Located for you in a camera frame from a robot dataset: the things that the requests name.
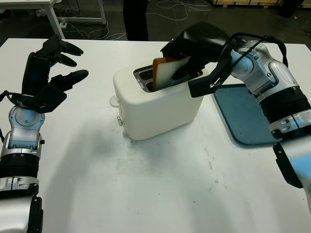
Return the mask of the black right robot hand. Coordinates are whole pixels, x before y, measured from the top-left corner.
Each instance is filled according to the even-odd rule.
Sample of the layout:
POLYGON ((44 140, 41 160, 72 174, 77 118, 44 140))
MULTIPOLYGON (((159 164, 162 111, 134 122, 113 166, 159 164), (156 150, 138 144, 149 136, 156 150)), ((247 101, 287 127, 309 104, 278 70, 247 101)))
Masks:
POLYGON ((173 80, 190 76, 196 78, 208 63, 219 60, 229 36, 221 29, 206 22, 187 27, 161 49, 164 57, 188 57, 188 61, 173 75, 173 80))

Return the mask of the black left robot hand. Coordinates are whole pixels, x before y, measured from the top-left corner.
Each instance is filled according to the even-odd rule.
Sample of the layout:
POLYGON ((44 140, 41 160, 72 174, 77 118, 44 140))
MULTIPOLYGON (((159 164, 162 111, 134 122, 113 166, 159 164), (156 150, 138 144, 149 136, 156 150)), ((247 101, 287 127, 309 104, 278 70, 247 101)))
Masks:
POLYGON ((75 67, 77 63, 67 54, 81 56, 84 52, 74 44, 62 40, 58 35, 53 35, 42 45, 42 48, 29 54, 23 76, 23 95, 66 97, 66 91, 83 79, 89 72, 85 69, 71 72, 70 74, 56 75, 49 78, 52 66, 60 63, 68 67, 75 67))

